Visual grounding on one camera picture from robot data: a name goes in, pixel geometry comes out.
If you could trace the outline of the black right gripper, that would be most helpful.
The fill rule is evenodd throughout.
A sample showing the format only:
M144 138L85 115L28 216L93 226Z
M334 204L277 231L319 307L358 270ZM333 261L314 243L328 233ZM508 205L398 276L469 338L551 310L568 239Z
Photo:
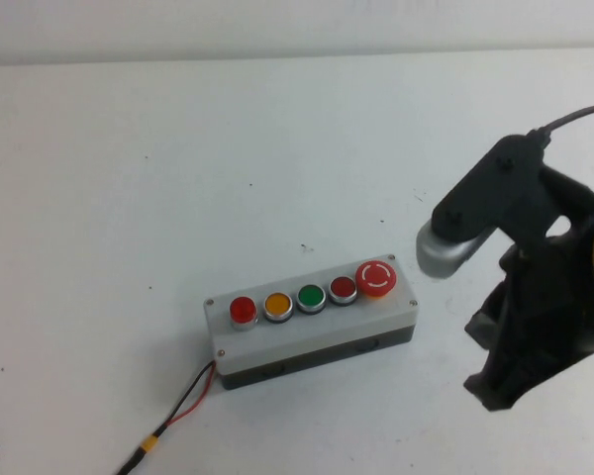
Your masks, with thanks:
M594 353L594 192L549 167L534 187L501 226L506 278L465 326L489 353L464 388L489 412L511 409L540 369Z

